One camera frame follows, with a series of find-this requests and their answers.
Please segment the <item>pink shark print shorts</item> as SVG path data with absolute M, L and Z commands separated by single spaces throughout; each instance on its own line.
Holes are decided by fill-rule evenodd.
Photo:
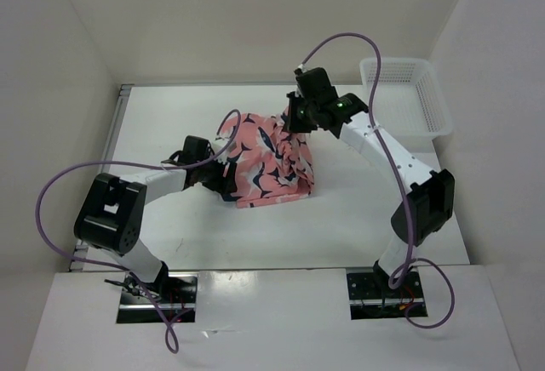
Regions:
M 297 201 L 314 190 L 313 157 L 306 134 L 284 131 L 287 112 L 262 116 L 246 112 L 225 152 L 237 164 L 236 191 L 222 197 L 237 208 Z

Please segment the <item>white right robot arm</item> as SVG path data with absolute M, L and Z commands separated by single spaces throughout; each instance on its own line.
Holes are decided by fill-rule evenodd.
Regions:
M 310 134 L 322 129 L 350 146 L 393 180 L 400 204 L 390 219 L 393 228 L 387 249 L 376 262 L 375 291 L 394 296 L 404 285 L 416 249 L 439 231 L 453 214 L 455 178 L 420 161 L 372 116 L 355 94 L 340 95 L 322 67 L 295 69 L 296 89 L 289 99 L 285 130 Z

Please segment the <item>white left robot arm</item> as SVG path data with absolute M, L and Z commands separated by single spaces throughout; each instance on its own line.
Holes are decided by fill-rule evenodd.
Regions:
M 170 291 L 169 268 L 141 241 L 144 208 L 196 184 L 220 195 L 234 191 L 237 165 L 227 159 L 233 146 L 233 140 L 219 147 L 189 135 L 158 168 L 124 176 L 98 174 L 76 218 L 76 238 L 105 251 L 138 277 L 139 290 L 149 301 L 163 301 Z

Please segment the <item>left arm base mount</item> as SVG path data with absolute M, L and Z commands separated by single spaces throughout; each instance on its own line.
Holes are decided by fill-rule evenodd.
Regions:
M 118 324 L 161 323 L 163 320 L 153 303 L 146 297 L 136 280 L 126 276 L 122 282 L 105 280 L 121 288 Z M 153 300 L 169 322 L 193 323 L 196 317 L 198 277 L 193 274 L 171 277 L 166 294 L 159 294 L 149 288 Z

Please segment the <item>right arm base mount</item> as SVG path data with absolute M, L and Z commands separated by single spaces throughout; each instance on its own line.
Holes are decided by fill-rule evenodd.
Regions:
M 370 267 L 347 270 L 347 295 L 352 320 L 427 317 L 419 273 L 411 269 L 403 285 L 395 290 Z

